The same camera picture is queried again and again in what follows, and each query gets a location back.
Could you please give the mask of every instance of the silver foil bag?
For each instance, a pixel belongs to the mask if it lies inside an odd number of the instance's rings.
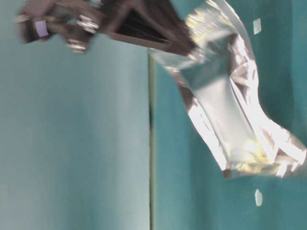
[[[187,57],[151,55],[175,79],[224,177],[292,174],[304,163],[306,147],[262,110],[257,65],[239,17],[224,0],[207,0],[186,24],[196,50]]]

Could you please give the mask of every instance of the black mechanical part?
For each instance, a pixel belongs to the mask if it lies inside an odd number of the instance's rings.
[[[187,55],[196,45],[169,0],[30,0],[17,23],[25,42],[61,35],[76,53],[97,33],[140,46]]]

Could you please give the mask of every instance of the teal background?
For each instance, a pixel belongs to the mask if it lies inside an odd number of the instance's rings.
[[[149,228],[147,49],[21,45],[0,4],[0,229]]]
[[[185,17],[201,0],[173,0]],[[307,145],[307,3],[229,0],[250,36],[266,114]],[[253,34],[261,18],[262,31]],[[195,131],[173,79],[151,61],[153,230],[306,228],[306,169],[294,178],[224,180]],[[263,194],[256,207],[255,191]]]

